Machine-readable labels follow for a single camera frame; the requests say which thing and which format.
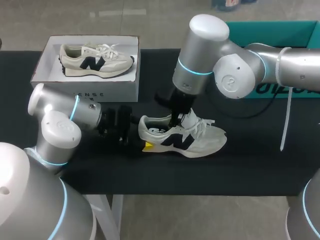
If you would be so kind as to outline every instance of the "white shoe box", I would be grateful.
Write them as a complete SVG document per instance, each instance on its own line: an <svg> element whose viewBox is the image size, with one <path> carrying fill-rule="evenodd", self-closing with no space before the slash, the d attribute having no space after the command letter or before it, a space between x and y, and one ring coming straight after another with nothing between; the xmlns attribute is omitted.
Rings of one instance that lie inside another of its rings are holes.
<svg viewBox="0 0 320 240"><path fill-rule="evenodd" d="M118 44L114 49L134 57L133 66L120 76L101 78L95 75L68 77L63 74L59 61L62 44L82 46L92 44ZM31 85L46 84L57 90L79 95L95 102L137 102L139 93L140 46L137 36L61 35L51 36L43 50Z"/></svg>

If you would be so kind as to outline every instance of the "new balance sneaker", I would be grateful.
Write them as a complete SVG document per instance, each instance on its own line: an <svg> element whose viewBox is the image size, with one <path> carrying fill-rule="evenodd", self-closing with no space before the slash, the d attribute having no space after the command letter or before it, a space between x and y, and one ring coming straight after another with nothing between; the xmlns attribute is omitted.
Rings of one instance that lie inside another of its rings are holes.
<svg viewBox="0 0 320 240"><path fill-rule="evenodd" d="M215 121L201 119L191 109L180 115L181 124L169 128L171 115L163 118L143 116L138 125L144 140L144 152L178 152L187 158L200 158L219 151L227 142L225 131L214 126Z"/></svg>
<svg viewBox="0 0 320 240"><path fill-rule="evenodd" d="M96 75L101 78L113 78L125 73L134 64L133 56L117 52L114 45L86 44L60 48L59 59L62 71L67 77Z"/></svg>

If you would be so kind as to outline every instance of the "concrete floor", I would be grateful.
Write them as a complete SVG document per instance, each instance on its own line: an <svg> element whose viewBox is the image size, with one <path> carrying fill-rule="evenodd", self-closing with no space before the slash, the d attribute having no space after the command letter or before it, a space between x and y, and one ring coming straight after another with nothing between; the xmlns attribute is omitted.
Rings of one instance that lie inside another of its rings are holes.
<svg viewBox="0 0 320 240"><path fill-rule="evenodd" d="M211 0L0 0L3 50L42 50L51 35L139 35L142 48L179 48L189 20L320 20L319 0L258 0L216 12ZM285 240L285 197L128 195L123 240Z"/></svg>

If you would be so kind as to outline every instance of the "teal box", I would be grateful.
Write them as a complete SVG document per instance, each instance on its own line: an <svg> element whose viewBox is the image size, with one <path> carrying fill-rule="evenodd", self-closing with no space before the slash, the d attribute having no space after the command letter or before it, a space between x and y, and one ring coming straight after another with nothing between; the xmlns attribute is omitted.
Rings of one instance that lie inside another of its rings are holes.
<svg viewBox="0 0 320 240"><path fill-rule="evenodd" d="M320 48L320 22L318 21L238 21L227 22L227 25L230 28L231 41L241 47L262 43L279 48ZM246 98L272 98L276 91L278 91L277 98L288 97L288 87L264 83L259 84ZM320 93L294 88L292 97L320 98Z"/></svg>

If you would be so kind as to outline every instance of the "black table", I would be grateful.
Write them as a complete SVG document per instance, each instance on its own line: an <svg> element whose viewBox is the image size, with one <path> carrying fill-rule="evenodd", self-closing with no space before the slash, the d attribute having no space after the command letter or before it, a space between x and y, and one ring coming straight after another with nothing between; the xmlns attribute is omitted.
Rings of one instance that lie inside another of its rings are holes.
<svg viewBox="0 0 320 240"><path fill-rule="evenodd" d="M36 144L38 123L28 115L27 107L32 92L29 82L40 54L0 52L0 142L20 148ZM170 84L178 55L178 49L141 51L139 102L128 103L134 115L169 114L153 98L160 86ZM217 108L250 115L270 100L231 100L213 87L208 90L210 94L199 96L193 109L202 118L216 120L227 132L227 144L218 153L189 159L174 153L134 152L88 134L63 178L82 194L297 195L320 166L320 100L292 100L286 143L280 152L286 99L276 99L255 118L235 119ZM106 103L103 107L119 105Z"/></svg>

